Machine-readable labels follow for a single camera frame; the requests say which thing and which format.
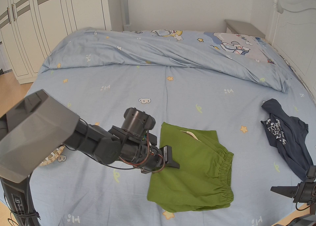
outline cartoon print bedding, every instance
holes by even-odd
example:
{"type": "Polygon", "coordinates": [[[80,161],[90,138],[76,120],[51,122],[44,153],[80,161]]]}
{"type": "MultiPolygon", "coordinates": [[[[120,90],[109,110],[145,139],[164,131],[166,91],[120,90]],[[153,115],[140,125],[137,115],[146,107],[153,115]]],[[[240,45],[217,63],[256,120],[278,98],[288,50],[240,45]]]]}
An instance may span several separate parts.
{"type": "Polygon", "coordinates": [[[121,126],[124,111],[136,107],[156,119],[152,133],[158,141],[165,121],[216,130],[219,142],[235,154],[230,207],[171,213],[147,201],[149,174],[113,170],[65,149],[64,160],[38,167],[31,178],[42,225],[272,225],[295,205],[271,186],[300,179],[269,145],[260,123],[268,118],[262,101],[271,98],[309,124],[306,146],[316,160],[315,105],[282,58],[253,37],[85,29],[52,51],[28,94],[42,88],[104,129],[121,126]]]}

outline white wardrobe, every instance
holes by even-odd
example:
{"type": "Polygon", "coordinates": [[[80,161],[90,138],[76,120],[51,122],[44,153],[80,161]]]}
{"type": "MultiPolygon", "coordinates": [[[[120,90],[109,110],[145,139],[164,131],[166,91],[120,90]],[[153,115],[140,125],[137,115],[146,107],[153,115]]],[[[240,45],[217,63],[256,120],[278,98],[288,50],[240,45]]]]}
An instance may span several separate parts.
{"type": "Polygon", "coordinates": [[[0,0],[0,39],[21,84],[36,79],[64,37],[85,27],[122,31],[120,0],[0,0]]]}

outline nightstand top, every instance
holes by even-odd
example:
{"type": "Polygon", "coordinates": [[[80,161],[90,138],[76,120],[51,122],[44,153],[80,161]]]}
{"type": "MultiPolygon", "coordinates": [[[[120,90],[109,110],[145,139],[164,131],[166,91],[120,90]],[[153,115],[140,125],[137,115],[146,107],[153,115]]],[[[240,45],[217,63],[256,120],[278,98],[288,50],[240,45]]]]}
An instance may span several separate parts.
{"type": "Polygon", "coordinates": [[[256,27],[254,27],[251,23],[235,21],[225,19],[225,22],[234,29],[238,34],[245,34],[248,36],[257,36],[260,38],[265,38],[265,35],[259,31],[256,27]]]}

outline dark t-shirt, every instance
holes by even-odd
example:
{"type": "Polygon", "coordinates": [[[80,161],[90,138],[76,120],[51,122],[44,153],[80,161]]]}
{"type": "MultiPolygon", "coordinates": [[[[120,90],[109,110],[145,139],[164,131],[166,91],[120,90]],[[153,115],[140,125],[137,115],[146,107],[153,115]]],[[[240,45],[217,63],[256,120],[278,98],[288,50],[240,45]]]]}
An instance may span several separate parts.
{"type": "Polygon", "coordinates": [[[308,124],[297,117],[289,117],[275,99],[264,102],[261,107],[270,113],[267,121],[261,121],[270,145],[278,149],[292,171],[305,181],[306,171],[313,165],[305,145],[308,124]]]}

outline wicker basket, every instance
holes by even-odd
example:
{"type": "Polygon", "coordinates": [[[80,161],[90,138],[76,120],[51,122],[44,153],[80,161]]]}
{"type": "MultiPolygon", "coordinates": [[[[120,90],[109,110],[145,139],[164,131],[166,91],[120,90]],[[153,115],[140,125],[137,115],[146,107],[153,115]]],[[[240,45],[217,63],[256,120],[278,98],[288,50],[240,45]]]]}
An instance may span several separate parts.
{"type": "Polygon", "coordinates": [[[53,152],[51,152],[43,161],[42,163],[40,163],[39,166],[43,166],[43,165],[48,165],[52,162],[54,162],[55,160],[58,159],[58,157],[61,155],[61,153],[63,152],[65,148],[65,145],[62,145],[58,148],[56,148],[53,152]]]}

